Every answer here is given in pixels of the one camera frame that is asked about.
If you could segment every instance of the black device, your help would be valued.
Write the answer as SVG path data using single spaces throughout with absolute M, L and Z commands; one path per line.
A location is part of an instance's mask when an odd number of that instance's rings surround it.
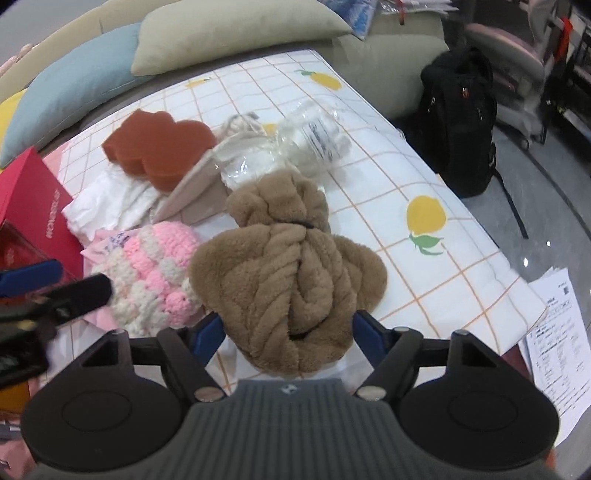
M 19 297 L 60 277 L 56 260 L 2 272 L 0 297 Z M 111 293 L 111 281 L 101 274 L 43 291 L 16 306 L 0 306 L 0 388 L 45 373 L 47 345 L 57 328 L 106 305 Z
M 225 338 L 212 313 L 155 338 L 107 333 L 25 408 L 41 479 L 553 479 L 550 400 L 466 331 L 424 339 L 367 312 L 355 341 L 375 367 L 340 380 L 241 381 L 205 370 Z M 168 388 L 134 373 L 158 365 Z M 421 367 L 443 377 L 413 388 Z

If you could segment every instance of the label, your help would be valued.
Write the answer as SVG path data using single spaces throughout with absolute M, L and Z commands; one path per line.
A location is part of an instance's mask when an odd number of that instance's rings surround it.
M 53 193 L 53 200 L 51 202 L 51 208 L 49 209 L 49 220 L 47 221 L 47 228 L 45 236 L 47 238 L 53 238 L 53 229 L 56 224 L 57 206 L 60 203 L 60 192 L 56 190 Z
M 330 164 L 339 157 L 337 145 L 321 118 L 305 124 L 302 132 L 321 163 Z
M 107 246 L 105 247 L 105 251 L 107 253 L 112 252 L 115 248 L 123 248 L 123 246 L 127 243 L 131 237 L 126 232 L 118 233 L 112 237 L 109 237 L 107 241 Z

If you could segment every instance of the plastic bag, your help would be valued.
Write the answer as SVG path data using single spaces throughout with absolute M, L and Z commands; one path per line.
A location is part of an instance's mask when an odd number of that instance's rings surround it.
M 337 123 L 337 112 L 329 115 L 309 101 L 279 122 L 274 135 L 267 135 L 255 123 L 228 137 L 213 153 L 222 181 L 235 190 L 277 170 L 297 170 L 315 177 L 332 168 L 349 149 L 350 140 Z
M 400 2 L 382 0 L 380 13 L 383 15 L 412 14 L 416 12 L 454 12 L 458 9 L 452 4 L 452 0 L 403 0 Z
M 378 0 L 319 1 L 345 20 L 353 30 L 353 35 L 365 40 L 371 28 Z

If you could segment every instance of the white paper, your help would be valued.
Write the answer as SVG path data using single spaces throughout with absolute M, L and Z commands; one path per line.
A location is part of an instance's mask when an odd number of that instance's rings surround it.
M 558 445 L 591 406 L 591 348 L 568 270 L 530 286 L 548 305 L 548 315 L 525 340 L 535 384 L 560 415 Z
M 544 273 L 544 275 L 542 275 L 540 278 L 548 278 L 551 277 L 552 275 L 554 275 L 554 273 L 560 271 L 560 269 L 558 268 L 554 268 L 554 267 L 550 267 L 548 270 L 546 270 L 546 272 Z M 544 321 L 545 317 L 540 319 L 539 323 L 542 323 Z M 524 337 L 522 340 L 519 341 L 519 343 L 517 344 L 519 346 L 519 351 L 521 352 L 521 356 L 523 357 L 523 360 L 525 362 L 525 366 L 527 367 L 528 372 L 530 373 L 530 375 L 534 375 L 534 373 L 531 370 L 531 358 L 530 358 L 530 349 L 527 346 L 527 338 Z

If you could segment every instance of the metal screw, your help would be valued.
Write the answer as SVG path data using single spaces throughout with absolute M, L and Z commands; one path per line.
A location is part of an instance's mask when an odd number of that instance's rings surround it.
M 195 398 L 203 403 L 211 403 L 223 398 L 223 391 L 216 387 L 202 387 L 195 391 Z
M 296 393 L 299 390 L 299 388 L 297 388 L 295 385 L 287 384 L 287 385 L 283 385 L 283 387 L 281 387 L 280 390 L 285 395 L 292 395 L 292 394 Z
M 56 308 L 56 313 L 59 317 L 63 318 L 63 319 L 67 319 L 70 318 L 70 316 L 72 315 L 70 312 L 70 309 L 66 308 L 66 307 L 58 307 Z
M 386 391 L 382 387 L 367 385 L 357 390 L 357 396 L 367 401 L 382 400 L 386 396 Z

